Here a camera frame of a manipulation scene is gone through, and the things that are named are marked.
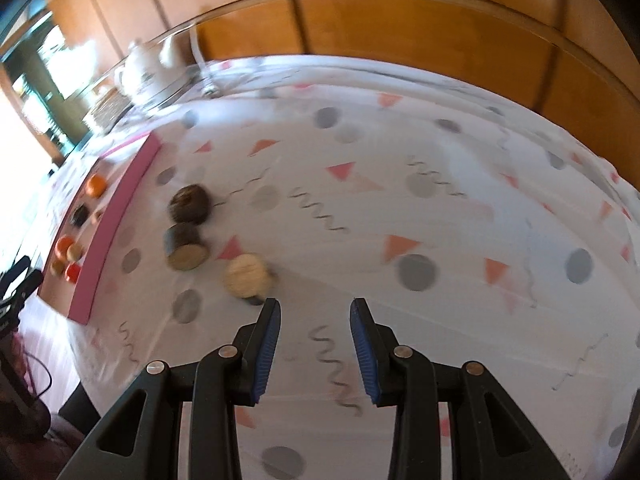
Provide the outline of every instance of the cylindrical object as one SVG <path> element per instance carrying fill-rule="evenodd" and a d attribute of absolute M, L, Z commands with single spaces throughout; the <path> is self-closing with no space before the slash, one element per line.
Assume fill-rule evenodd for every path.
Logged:
<path fill-rule="evenodd" d="M 61 276 L 62 273 L 65 272 L 66 263 L 63 262 L 62 260 L 54 258 L 53 261 L 51 262 L 49 268 L 51 269 L 51 273 L 54 276 Z"/>
<path fill-rule="evenodd" d="M 66 250 L 66 260 L 68 262 L 77 262 L 80 258 L 82 258 L 82 254 L 84 253 L 84 249 L 82 245 L 79 243 L 69 245 L 69 248 Z"/>
<path fill-rule="evenodd" d="M 209 257 L 209 249 L 200 240 L 197 227 L 183 222 L 164 233 L 164 254 L 172 269 L 191 270 Z"/>
<path fill-rule="evenodd" d="M 73 227 L 81 228 L 87 218 L 89 218 L 89 208 L 83 203 L 76 207 L 71 215 L 70 222 Z"/>
<path fill-rule="evenodd" d="M 168 209 L 174 222 L 202 224 L 211 211 L 209 193 L 198 184 L 185 186 L 172 197 Z"/>
<path fill-rule="evenodd" d="M 107 180 L 100 174 L 92 174 L 84 184 L 84 191 L 93 198 L 100 198 L 107 189 Z"/>
<path fill-rule="evenodd" d="M 61 236 L 54 247 L 56 258 L 66 263 L 66 250 L 76 241 L 69 235 Z"/>
<path fill-rule="evenodd" d="M 102 213 L 104 213 L 102 209 L 96 209 L 93 212 L 93 214 L 91 215 L 91 223 L 93 225 L 97 225 L 97 223 L 100 221 L 100 218 L 102 218 Z"/>
<path fill-rule="evenodd" d="M 82 267 L 78 264 L 68 264 L 65 270 L 65 280 L 75 285 L 78 282 L 81 270 Z"/>
<path fill-rule="evenodd" d="M 254 305 L 264 303 L 274 281 L 274 275 L 257 254 L 240 254 L 225 269 L 226 290 Z"/>

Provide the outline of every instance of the black squiggle pattern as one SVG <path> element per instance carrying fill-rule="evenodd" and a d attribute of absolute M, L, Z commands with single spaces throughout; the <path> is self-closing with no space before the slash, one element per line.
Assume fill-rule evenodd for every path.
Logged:
<path fill-rule="evenodd" d="M 420 175 L 431 176 L 432 180 L 433 180 L 433 183 L 434 184 L 439 184 L 440 186 L 444 186 L 445 192 L 449 196 L 461 196 L 463 198 L 466 198 L 466 194 L 465 193 L 462 193 L 460 191 L 452 190 L 453 189 L 453 184 L 450 183 L 450 182 L 447 182 L 446 180 L 443 180 L 442 179 L 442 174 L 439 171 L 435 171 L 435 170 L 424 171 L 423 168 L 427 167 L 426 163 L 421 162 L 420 160 L 415 160 L 415 157 L 413 155 L 408 158 L 407 165 L 408 166 L 417 166 L 418 167 L 418 174 L 420 174 Z"/>
<path fill-rule="evenodd" d="M 262 180 L 270 169 L 271 168 L 267 168 L 266 170 L 264 170 L 257 177 L 252 178 L 251 180 L 247 180 L 244 184 L 242 184 L 242 187 L 233 190 L 231 193 L 229 193 L 227 196 L 225 196 L 225 198 L 223 200 L 221 200 L 220 202 L 216 202 L 212 207 L 215 207 L 217 205 L 226 204 L 227 202 L 229 202 L 229 199 L 231 199 L 231 197 L 233 195 L 235 195 L 236 193 L 240 193 L 241 191 L 244 191 L 249 186 L 249 184 L 251 184 L 252 182 L 258 182 L 259 180 Z"/>
<path fill-rule="evenodd" d="M 127 359 L 131 361 L 133 364 L 135 364 L 136 366 L 140 366 L 140 361 L 138 361 L 135 357 L 133 357 L 133 344 L 130 342 L 130 339 L 129 339 L 130 332 L 129 332 L 129 329 L 124 328 L 126 324 L 127 322 L 123 321 L 118 327 L 118 332 L 121 334 L 124 334 L 124 343 L 125 343 L 124 348 L 129 349 L 129 355 L 127 355 Z"/>
<path fill-rule="evenodd" d="M 527 273 L 527 294 L 529 295 L 532 301 L 532 303 L 529 306 L 531 308 L 537 308 L 538 300 L 533 295 L 533 285 L 535 284 L 535 281 L 533 279 L 533 272 L 531 271 L 531 232 L 533 230 L 533 227 L 528 218 L 526 222 L 527 222 L 527 227 L 529 228 L 529 232 L 527 232 L 527 253 L 526 253 L 526 256 L 524 257 L 524 270 Z"/>
<path fill-rule="evenodd" d="M 556 386 L 552 386 L 551 389 L 556 392 L 560 389 L 562 383 L 564 383 L 569 377 L 575 377 L 578 373 L 578 370 L 580 369 L 580 363 L 587 362 L 587 356 L 589 355 L 589 352 L 591 352 L 591 350 L 595 350 L 598 346 L 600 346 L 600 343 L 602 343 L 607 337 L 609 337 L 609 334 L 602 334 L 596 344 L 587 346 L 587 349 L 584 351 L 584 354 L 582 354 L 582 357 L 578 358 L 578 360 L 575 362 L 574 371 L 565 373 L 560 382 L 556 384 Z"/>
<path fill-rule="evenodd" d="M 311 216 L 318 220 L 324 220 L 324 228 L 328 231 L 344 231 L 345 233 L 349 233 L 350 229 L 348 227 L 334 227 L 334 216 L 333 215 L 323 215 L 322 209 L 324 209 L 324 204 L 322 202 L 309 202 L 311 195 L 306 192 L 300 192 L 301 187 L 293 188 L 289 194 L 288 198 L 301 198 L 298 203 L 298 207 L 300 209 L 309 209 L 311 210 Z"/>
<path fill-rule="evenodd" d="M 317 341 L 319 343 L 328 343 L 328 345 L 323 350 L 319 351 L 316 354 L 316 359 L 321 363 L 337 365 L 335 370 L 331 372 L 327 377 L 327 380 L 331 384 L 333 384 L 334 386 L 338 386 L 339 388 L 342 389 L 340 396 L 338 396 L 338 398 L 335 399 L 335 403 L 338 404 L 338 406 L 342 406 L 344 408 L 353 408 L 356 411 L 353 416 L 362 416 L 363 411 L 362 411 L 362 407 L 359 404 L 345 402 L 345 399 L 349 397 L 349 394 L 351 393 L 351 386 L 348 383 L 343 383 L 342 381 L 337 380 L 337 377 L 344 370 L 344 362 L 340 361 L 339 359 L 325 359 L 323 357 L 325 354 L 329 354 L 333 352 L 335 349 L 335 341 L 333 339 L 328 337 L 316 337 L 316 334 L 318 334 L 318 332 L 322 332 L 322 330 L 324 330 L 325 328 L 327 328 L 327 325 L 320 325 L 320 326 L 317 326 L 315 329 L 310 330 L 308 333 L 308 338 L 311 339 L 311 341 Z"/>
<path fill-rule="evenodd" d="M 503 127 L 500 126 L 500 131 L 502 132 L 502 137 L 498 140 L 498 142 L 496 142 L 496 144 L 498 145 L 498 147 L 503 150 L 505 153 L 507 153 L 507 155 L 509 155 L 509 150 L 508 148 L 505 146 L 505 144 L 507 143 L 507 141 L 511 138 L 511 134 L 509 133 L 509 131 Z"/>

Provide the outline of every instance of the wooden log slice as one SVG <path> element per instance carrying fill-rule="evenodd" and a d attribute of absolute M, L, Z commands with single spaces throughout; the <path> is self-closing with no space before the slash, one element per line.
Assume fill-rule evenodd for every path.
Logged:
<path fill-rule="evenodd" d="M 197 227 L 182 222 L 164 233 L 164 254 L 172 269 L 191 270 L 209 257 L 209 249 L 200 240 Z"/>
<path fill-rule="evenodd" d="M 273 283 L 274 275 L 257 254 L 240 254 L 225 269 L 226 290 L 250 304 L 263 304 Z"/>
<path fill-rule="evenodd" d="M 211 211 L 209 193 L 198 184 L 183 187 L 172 197 L 168 209 L 174 222 L 202 224 Z"/>

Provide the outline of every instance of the gray dot pattern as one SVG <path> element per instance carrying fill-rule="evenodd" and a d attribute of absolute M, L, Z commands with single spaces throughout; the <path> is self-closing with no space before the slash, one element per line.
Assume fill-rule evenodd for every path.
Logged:
<path fill-rule="evenodd" d="M 616 448 L 625 439 L 626 424 L 620 424 L 609 435 L 609 447 Z"/>
<path fill-rule="evenodd" d="M 251 206 L 258 211 L 270 211 L 280 202 L 280 192 L 275 186 L 262 186 L 251 197 Z"/>
<path fill-rule="evenodd" d="M 429 175 L 414 173 L 409 175 L 404 182 L 409 192 L 420 198 L 429 198 L 438 192 L 438 186 L 434 184 Z"/>
<path fill-rule="evenodd" d="M 142 254 L 140 253 L 139 249 L 130 250 L 127 254 L 124 255 L 124 258 L 122 259 L 122 264 L 120 265 L 122 272 L 124 272 L 125 274 L 130 274 L 131 272 L 136 270 L 138 268 L 138 265 L 140 264 L 141 259 Z"/>
<path fill-rule="evenodd" d="M 341 144 L 351 144 L 362 138 L 362 132 L 356 126 L 348 124 L 336 131 L 334 138 Z"/>
<path fill-rule="evenodd" d="M 398 280 L 409 290 L 422 292 L 438 279 L 438 266 L 422 254 L 406 254 L 398 262 Z"/>
<path fill-rule="evenodd" d="M 586 282 L 593 272 L 593 259 L 586 249 L 576 249 L 564 264 L 566 276 L 570 282 L 580 285 Z"/>
<path fill-rule="evenodd" d="M 184 176 L 184 179 L 187 184 L 199 184 L 202 182 L 202 179 L 205 175 L 204 166 L 198 166 L 197 168 L 191 168 L 187 174 Z"/>
<path fill-rule="evenodd" d="M 180 324 L 187 324 L 198 317 L 202 296 L 197 290 L 188 288 L 176 296 L 172 305 L 174 319 Z"/>
<path fill-rule="evenodd" d="M 340 119 L 340 110 L 333 106 L 329 106 L 327 108 L 320 108 L 314 114 L 314 124 L 317 128 L 321 130 L 325 130 L 327 128 L 332 128 L 335 126 Z"/>
<path fill-rule="evenodd" d="M 175 166 L 168 167 L 166 170 L 161 171 L 156 176 L 156 184 L 158 186 L 164 186 L 171 182 L 171 179 L 175 176 Z"/>
<path fill-rule="evenodd" d="M 118 245 L 120 247 L 128 246 L 135 235 L 136 227 L 133 225 L 126 226 L 122 231 L 120 231 L 120 234 L 118 234 Z"/>
<path fill-rule="evenodd" d="M 260 88 L 258 90 L 258 97 L 260 99 L 275 99 L 278 95 L 273 88 Z"/>
<path fill-rule="evenodd" d="M 452 132 L 454 134 L 462 133 L 462 127 L 460 127 L 460 125 L 456 121 L 451 121 L 449 119 L 438 119 L 436 120 L 436 124 L 443 130 L 447 130 L 448 132 Z"/>
<path fill-rule="evenodd" d="M 302 455 L 290 447 L 268 447 L 262 452 L 262 468 L 278 480 L 293 480 L 305 471 Z"/>
<path fill-rule="evenodd" d="M 180 119 L 180 122 L 186 130 L 190 130 L 196 124 L 198 124 L 198 122 L 200 122 L 200 118 L 198 117 L 198 113 L 195 110 L 188 110 L 184 113 L 184 115 Z"/>
<path fill-rule="evenodd" d="M 566 166 L 566 162 L 555 153 L 546 152 L 546 156 L 548 157 L 549 164 L 551 164 L 552 168 L 556 168 L 556 170 L 562 170 L 562 168 Z"/>

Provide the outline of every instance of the patterned tablecloth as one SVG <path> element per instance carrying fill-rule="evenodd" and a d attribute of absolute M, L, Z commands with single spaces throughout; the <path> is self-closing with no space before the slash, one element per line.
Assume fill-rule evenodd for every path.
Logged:
<path fill-rule="evenodd" d="M 238 411 L 245 478 L 386 478 L 394 410 L 364 394 L 354 296 L 434 362 L 485 363 L 572 478 L 601 478 L 640 385 L 636 190 L 558 126 L 444 76 L 303 56 L 213 70 L 224 98 L 194 88 L 94 143 L 145 129 L 163 142 L 89 324 L 70 323 L 98 410 L 147 362 L 199 360 L 254 322 L 221 279 L 254 252 L 283 311 L 267 393 Z M 166 206 L 190 183 L 216 202 L 211 258 L 176 272 Z"/>

